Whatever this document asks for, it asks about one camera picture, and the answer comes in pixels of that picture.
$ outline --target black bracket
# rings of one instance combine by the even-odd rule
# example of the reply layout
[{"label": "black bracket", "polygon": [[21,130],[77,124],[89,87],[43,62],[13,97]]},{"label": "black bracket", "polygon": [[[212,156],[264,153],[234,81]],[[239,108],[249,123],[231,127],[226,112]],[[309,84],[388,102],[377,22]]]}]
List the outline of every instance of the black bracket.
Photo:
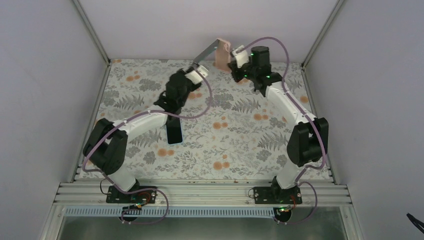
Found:
[{"label": "black bracket", "polygon": [[302,203],[301,189],[294,186],[290,189],[285,189],[284,193],[276,195],[271,186],[255,186],[253,188],[253,199],[254,203],[258,205],[262,204],[279,204],[279,205],[293,205],[294,201],[296,204]]},{"label": "black bracket", "polygon": [[[156,186],[139,186],[136,189],[131,188],[132,191],[136,191],[137,189],[156,189]],[[107,191],[106,203],[108,204],[154,204],[156,200],[156,191],[154,190],[146,190],[134,194],[124,194],[120,192],[116,187],[110,186]]]}]

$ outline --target black and white robotic arm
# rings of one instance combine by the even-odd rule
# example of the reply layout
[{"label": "black and white robotic arm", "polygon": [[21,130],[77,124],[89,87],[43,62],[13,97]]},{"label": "black and white robotic arm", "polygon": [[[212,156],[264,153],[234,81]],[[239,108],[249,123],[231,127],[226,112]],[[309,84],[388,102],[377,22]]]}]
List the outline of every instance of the black and white robotic arm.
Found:
[{"label": "black and white robotic arm", "polygon": [[[272,195],[277,203],[283,203],[299,190],[296,185],[297,176],[308,165],[317,162],[322,157],[322,151],[311,124],[306,115],[313,120],[319,130],[324,143],[325,152],[328,145],[328,122],[324,118],[316,118],[306,108],[300,111],[292,101],[297,99],[289,91],[287,85],[282,86],[282,76],[271,71],[270,52],[266,46],[256,46],[251,49],[251,54],[246,50],[241,51],[243,46],[234,50],[231,55],[233,61],[228,66],[231,75],[236,82],[243,78],[249,79],[254,84],[254,90],[272,102],[282,113],[289,125],[294,125],[293,131],[287,144],[287,155],[290,159],[281,171],[274,177],[271,184]],[[158,100],[148,110],[160,110],[172,114],[180,114],[190,92],[201,86],[202,77],[207,77],[208,70],[198,64],[193,64],[189,69],[182,70],[170,76],[166,83],[166,90],[161,93]],[[95,125],[91,135],[83,149],[85,156],[93,149],[103,136],[115,126],[125,122],[122,127],[115,131],[110,137],[109,143],[103,142],[93,153],[90,160],[105,175],[107,175],[116,186],[125,192],[139,189],[138,181],[123,165],[127,142],[140,134],[161,127],[175,117],[164,113],[150,113],[133,119],[117,120],[114,122],[103,118]]]}]

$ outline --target floral pattern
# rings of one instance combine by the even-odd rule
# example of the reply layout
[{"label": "floral pattern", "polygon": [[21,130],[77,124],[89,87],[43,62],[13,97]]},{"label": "floral pattern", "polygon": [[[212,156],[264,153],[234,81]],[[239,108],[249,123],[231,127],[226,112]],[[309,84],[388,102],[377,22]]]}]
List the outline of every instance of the floral pattern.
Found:
[{"label": "floral pattern", "polygon": [[[145,111],[165,90],[170,75],[190,65],[189,60],[115,59],[97,120],[129,118]],[[183,143],[168,145],[166,128],[150,129],[127,143],[124,165],[142,179],[271,180],[289,161],[286,145],[293,126],[247,79],[236,83],[217,70],[212,61],[202,63],[213,94],[204,116],[182,120]],[[273,63],[281,74],[285,63]],[[301,66],[291,63],[286,82],[300,102],[310,109]],[[209,102],[203,84],[191,92],[182,116],[201,113]],[[80,178],[101,178],[81,172]],[[308,170],[303,179],[330,179],[327,169]]]}]

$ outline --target gray wall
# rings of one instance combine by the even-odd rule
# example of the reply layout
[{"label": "gray wall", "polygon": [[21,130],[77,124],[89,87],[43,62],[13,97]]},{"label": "gray wall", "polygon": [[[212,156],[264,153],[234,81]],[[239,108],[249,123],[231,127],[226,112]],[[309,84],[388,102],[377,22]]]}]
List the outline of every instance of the gray wall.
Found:
[{"label": "gray wall", "polygon": [[366,239],[422,239],[424,2],[348,0],[307,67]]},{"label": "gray wall", "polygon": [[0,1],[0,239],[38,239],[105,63],[70,0]]},{"label": "gray wall", "polygon": [[[110,58],[193,59],[216,38],[273,36],[303,62],[337,0],[80,0]],[[269,40],[273,61],[284,61]]]}]

